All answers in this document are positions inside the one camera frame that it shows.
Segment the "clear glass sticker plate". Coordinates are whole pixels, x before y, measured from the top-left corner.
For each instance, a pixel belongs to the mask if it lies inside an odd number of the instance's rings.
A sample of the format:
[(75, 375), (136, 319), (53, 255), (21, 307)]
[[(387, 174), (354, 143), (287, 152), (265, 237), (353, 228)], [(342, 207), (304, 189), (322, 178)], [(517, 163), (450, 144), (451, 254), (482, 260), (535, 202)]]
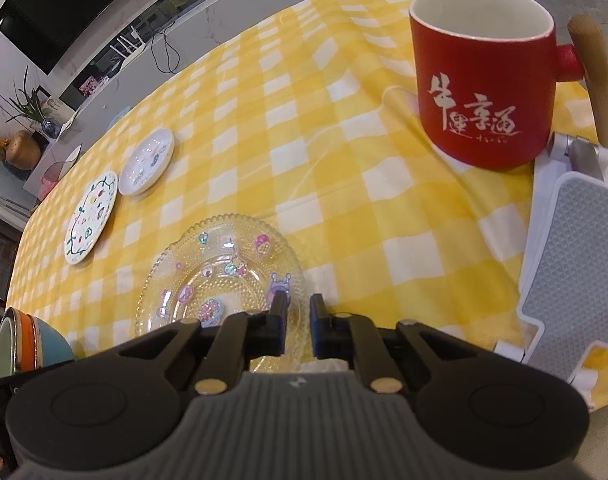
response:
[(267, 311), (277, 292), (290, 300), (285, 351), (253, 360), (253, 372), (293, 372), (301, 364), (309, 323), (305, 278), (295, 251), (270, 224), (221, 214), (191, 226), (155, 260), (138, 300), (135, 334), (183, 318), (216, 327), (234, 313)]

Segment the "blue steel bowl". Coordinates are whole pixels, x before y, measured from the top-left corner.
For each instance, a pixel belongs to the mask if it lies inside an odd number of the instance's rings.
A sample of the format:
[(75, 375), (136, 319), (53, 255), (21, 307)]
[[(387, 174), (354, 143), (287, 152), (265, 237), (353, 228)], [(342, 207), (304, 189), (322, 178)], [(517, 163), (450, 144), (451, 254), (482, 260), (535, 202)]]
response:
[(48, 323), (32, 316), (35, 336), (36, 366), (75, 361), (75, 354), (68, 341)]

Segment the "white fruit pattern plate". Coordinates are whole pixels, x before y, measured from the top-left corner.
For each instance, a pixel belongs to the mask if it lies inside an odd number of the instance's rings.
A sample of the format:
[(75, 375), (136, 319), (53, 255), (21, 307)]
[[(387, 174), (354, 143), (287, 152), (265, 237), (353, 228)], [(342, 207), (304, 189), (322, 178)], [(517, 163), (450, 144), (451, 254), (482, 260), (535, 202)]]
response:
[(118, 175), (106, 170), (87, 186), (65, 230), (64, 259), (81, 263), (98, 242), (118, 195)]

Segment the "small white sticker plate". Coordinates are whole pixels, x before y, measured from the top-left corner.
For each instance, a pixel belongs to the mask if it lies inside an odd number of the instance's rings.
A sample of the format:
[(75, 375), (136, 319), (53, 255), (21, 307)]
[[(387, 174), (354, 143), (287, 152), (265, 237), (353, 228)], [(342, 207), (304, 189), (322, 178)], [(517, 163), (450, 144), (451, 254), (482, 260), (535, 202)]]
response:
[(164, 174), (174, 149), (174, 133), (167, 128), (152, 131), (127, 157), (118, 176), (118, 191), (123, 196), (146, 192)]

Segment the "orange steel bowl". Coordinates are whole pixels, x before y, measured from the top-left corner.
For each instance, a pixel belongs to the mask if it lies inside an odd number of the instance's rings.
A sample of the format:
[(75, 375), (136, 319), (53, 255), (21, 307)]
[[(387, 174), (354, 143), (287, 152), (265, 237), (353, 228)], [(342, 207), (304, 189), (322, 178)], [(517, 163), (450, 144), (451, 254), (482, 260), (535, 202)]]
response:
[(32, 318), (13, 309), (13, 328), (16, 337), (16, 372), (30, 372), (37, 367), (35, 327)]

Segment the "green ceramic bowl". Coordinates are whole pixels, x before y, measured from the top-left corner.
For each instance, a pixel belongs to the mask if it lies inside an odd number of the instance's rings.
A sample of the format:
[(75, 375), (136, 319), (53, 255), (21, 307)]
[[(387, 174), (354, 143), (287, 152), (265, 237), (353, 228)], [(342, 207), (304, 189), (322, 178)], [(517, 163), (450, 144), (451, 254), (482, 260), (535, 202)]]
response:
[(16, 374), (16, 322), (7, 312), (0, 323), (0, 378)]

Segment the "yellow checkered tablecloth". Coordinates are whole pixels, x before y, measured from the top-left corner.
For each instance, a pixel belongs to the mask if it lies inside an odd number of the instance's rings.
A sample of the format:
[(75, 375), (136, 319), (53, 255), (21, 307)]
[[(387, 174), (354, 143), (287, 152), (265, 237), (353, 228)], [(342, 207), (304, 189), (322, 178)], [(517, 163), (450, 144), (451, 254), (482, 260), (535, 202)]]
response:
[[(421, 126), (413, 0), (304, 0), (206, 53), (146, 96), (75, 164), (23, 232), (10, 307), (84, 353), (133, 336), (153, 263), (215, 214), (267, 221), (306, 284), (381, 326), (400, 318), (485, 348), (521, 346), (517, 283), (532, 167), (492, 172)], [(81, 263), (64, 237), (90, 183), (154, 129), (174, 132), (151, 190), (121, 197)]]

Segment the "white phone stand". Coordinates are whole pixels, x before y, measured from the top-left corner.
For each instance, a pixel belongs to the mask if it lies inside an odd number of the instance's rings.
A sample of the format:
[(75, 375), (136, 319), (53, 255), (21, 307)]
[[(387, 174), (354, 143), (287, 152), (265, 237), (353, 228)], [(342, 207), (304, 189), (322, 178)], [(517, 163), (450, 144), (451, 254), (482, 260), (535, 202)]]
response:
[(527, 333), (494, 351), (566, 380), (590, 402), (599, 373), (586, 365), (608, 349), (608, 151), (555, 133), (536, 158), (532, 212), (516, 314)]

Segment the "blue vase with plant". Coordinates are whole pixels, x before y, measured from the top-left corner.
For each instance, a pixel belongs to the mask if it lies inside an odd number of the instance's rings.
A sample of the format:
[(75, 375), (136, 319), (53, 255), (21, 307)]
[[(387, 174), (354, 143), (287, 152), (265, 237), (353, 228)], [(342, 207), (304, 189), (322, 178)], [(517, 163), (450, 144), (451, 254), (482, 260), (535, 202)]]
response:
[(57, 139), (61, 133), (62, 125), (46, 112), (44, 104), (50, 98), (50, 93), (42, 86), (27, 89), (28, 68), (24, 70), (21, 87), (13, 86), (13, 96), (8, 101), (14, 109), (12, 119), (23, 117), (34, 122), (42, 128), (42, 133), (49, 139)]

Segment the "brown round vase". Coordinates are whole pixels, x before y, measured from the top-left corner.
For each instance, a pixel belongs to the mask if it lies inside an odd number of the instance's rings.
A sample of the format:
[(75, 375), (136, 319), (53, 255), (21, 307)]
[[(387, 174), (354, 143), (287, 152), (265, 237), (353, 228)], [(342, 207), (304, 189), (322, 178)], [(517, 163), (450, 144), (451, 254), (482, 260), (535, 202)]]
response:
[(8, 142), (6, 161), (19, 170), (32, 171), (42, 158), (42, 151), (26, 130), (18, 131)]

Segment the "white wifi router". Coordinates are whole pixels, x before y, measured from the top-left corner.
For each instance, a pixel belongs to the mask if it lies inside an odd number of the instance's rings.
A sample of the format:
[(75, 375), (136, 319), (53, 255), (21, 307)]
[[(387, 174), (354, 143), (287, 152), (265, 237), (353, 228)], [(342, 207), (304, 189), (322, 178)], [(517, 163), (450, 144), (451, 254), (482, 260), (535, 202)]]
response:
[(109, 48), (123, 60), (140, 54), (145, 46), (144, 40), (133, 26), (118, 34), (109, 44)]

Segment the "black wall television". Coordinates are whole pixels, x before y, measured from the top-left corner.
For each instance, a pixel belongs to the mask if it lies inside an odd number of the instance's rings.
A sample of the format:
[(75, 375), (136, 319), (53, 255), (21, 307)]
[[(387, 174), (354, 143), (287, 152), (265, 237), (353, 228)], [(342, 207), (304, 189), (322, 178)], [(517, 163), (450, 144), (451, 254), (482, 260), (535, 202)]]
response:
[(114, 0), (5, 0), (0, 32), (48, 74)]

